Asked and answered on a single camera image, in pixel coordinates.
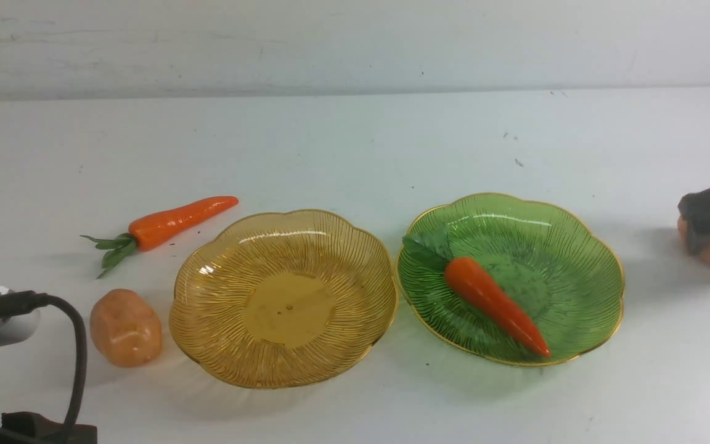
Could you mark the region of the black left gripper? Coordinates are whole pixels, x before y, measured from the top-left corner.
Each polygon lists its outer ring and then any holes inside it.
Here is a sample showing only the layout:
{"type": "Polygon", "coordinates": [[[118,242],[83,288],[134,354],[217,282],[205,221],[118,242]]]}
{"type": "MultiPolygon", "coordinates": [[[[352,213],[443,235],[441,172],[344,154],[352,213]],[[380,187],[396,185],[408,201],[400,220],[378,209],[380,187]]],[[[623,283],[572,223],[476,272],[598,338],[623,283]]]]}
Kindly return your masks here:
{"type": "Polygon", "coordinates": [[[50,421],[31,411],[3,413],[0,443],[97,443],[97,427],[74,424],[67,428],[62,422],[50,421]]]}

